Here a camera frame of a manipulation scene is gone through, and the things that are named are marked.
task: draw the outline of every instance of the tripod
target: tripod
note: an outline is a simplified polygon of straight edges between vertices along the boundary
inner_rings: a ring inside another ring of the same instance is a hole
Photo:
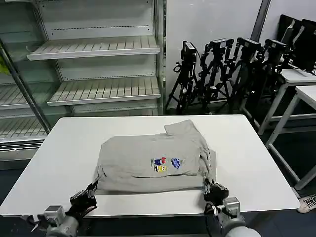
[[[267,39],[264,46],[264,53],[266,51],[269,53],[268,59],[262,64],[258,73],[256,73],[258,80],[256,80],[251,89],[253,93],[249,95],[249,100],[251,101],[250,113],[256,111],[259,101],[267,89],[272,97],[276,93],[275,88],[280,78],[279,75],[282,72],[280,60],[282,55],[287,53],[288,47],[279,41]]]
[[[197,50],[189,42],[183,41],[183,46],[181,50],[181,60],[182,64],[179,62],[174,67],[174,72],[180,73],[177,81],[169,94],[168,101],[166,103],[166,110],[174,99],[178,102],[176,114],[182,115],[190,103],[194,101],[192,97],[193,81],[198,84],[197,77],[195,75],[195,68],[197,62]],[[180,85],[179,99],[174,96],[177,87]]]
[[[240,60],[235,63],[237,60],[240,47],[241,49],[241,57]],[[252,62],[254,55],[258,51],[258,54],[256,56],[257,61]],[[253,82],[253,73],[257,69],[258,65],[261,65],[264,60],[264,53],[263,48],[261,47],[261,44],[258,42],[255,42],[250,39],[245,38],[238,38],[236,43],[236,48],[234,51],[234,57],[233,59],[229,59],[227,61],[227,65],[229,65],[230,70],[227,75],[227,80],[230,80],[233,77],[233,73],[240,67],[237,79],[235,82],[231,82],[232,85],[232,93],[230,98],[228,98],[227,102],[224,103],[217,111],[216,113],[220,112],[226,104],[229,104],[229,111],[230,113],[233,112],[233,107],[236,104],[241,104],[242,100],[251,87],[251,84]]]
[[[211,41],[210,44],[205,46],[204,54],[201,56],[200,66],[202,72],[199,73],[200,80],[197,82],[193,95],[197,96],[197,99],[202,102],[202,112],[209,113],[207,105],[218,98],[219,93],[223,94],[226,98],[229,98],[229,91],[227,87],[227,65],[223,64],[223,56],[225,54],[225,61],[228,61],[231,48],[233,47],[233,39],[219,39]],[[209,66],[206,64],[206,59],[212,50],[214,59],[210,62]],[[214,86],[216,75],[221,70],[220,83]],[[210,79],[205,84],[206,77],[210,74]]]

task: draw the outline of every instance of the white desk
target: white desk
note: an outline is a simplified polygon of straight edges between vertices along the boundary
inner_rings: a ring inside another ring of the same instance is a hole
[[[281,73],[284,84],[277,92],[275,99],[273,100],[269,111],[267,112],[263,122],[259,124],[254,120],[255,125],[258,128],[258,134],[262,135],[271,121],[279,121],[281,116],[274,116],[286,90],[290,86],[302,86],[302,85],[316,85],[316,76],[307,73],[300,69],[283,69]],[[246,112],[249,117],[252,117],[249,111],[244,107],[246,100],[243,102],[241,109]],[[316,114],[310,115],[292,115],[289,119],[313,119],[316,118]]]
[[[242,115],[62,118],[45,139],[0,207],[0,215],[43,213],[69,207],[69,197],[92,181],[101,144],[115,135],[164,133],[163,126],[191,119],[217,152],[217,182],[241,210],[295,209],[299,202],[246,117]],[[202,214],[202,192],[98,195],[90,216]]]
[[[273,145],[274,141],[284,130],[286,122],[290,118],[291,114],[293,113],[295,107],[297,106],[300,100],[303,100],[305,103],[309,104],[316,110],[316,86],[298,86],[296,87],[296,91],[296,95],[293,97],[291,103],[284,112],[284,115],[282,116],[280,122],[277,124],[275,130],[268,139],[266,147],[270,149],[276,155],[276,157],[280,159],[280,161],[285,165],[285,168],[296,180],[297,184],[295,185],[295,189],[301,190],[316,177],[316,166],[314,166],[302,179],[300,179]],[[297,131],[313,131],[312,128],[314,129],[314,131],[316,130],[316,127],[313,126],[298,128]]]

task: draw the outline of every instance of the white shoe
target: white shoe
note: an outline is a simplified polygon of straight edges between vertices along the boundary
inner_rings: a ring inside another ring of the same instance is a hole
[[[300,213],[307,213],[316,208],[316,195],[311,195],[300,199],[301,207],[297,209]]]

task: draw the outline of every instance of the gray t-shirt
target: gray t-shirt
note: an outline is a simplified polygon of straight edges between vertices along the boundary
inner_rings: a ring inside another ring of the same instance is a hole
[[[216,158],[192,121],[166,125],[165,130],[106,141],[94,174],[97,193],[164,192],[202,187],[206,177],[215,180]]]

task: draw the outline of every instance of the cartoon graphic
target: cartoon graphic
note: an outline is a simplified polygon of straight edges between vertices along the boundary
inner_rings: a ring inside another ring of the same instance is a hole
[[[173,167],[175,167],[177,169],[180,168],[180,160],[179,159],[172,158],[171,163],[172,163]]]
[[[154,164],[155,165],[163,165],[163,164],[165,164],[166,163],[166,157],[163,157],[163,158],[161,158],[161,159],[155,159],[154,160]]]
[[[154,167],[154,170],[155,170],[156,172],[165,172],[165,171],[167,171],[167,166],[161,166],[161,165],[155,166],[155,167]]]

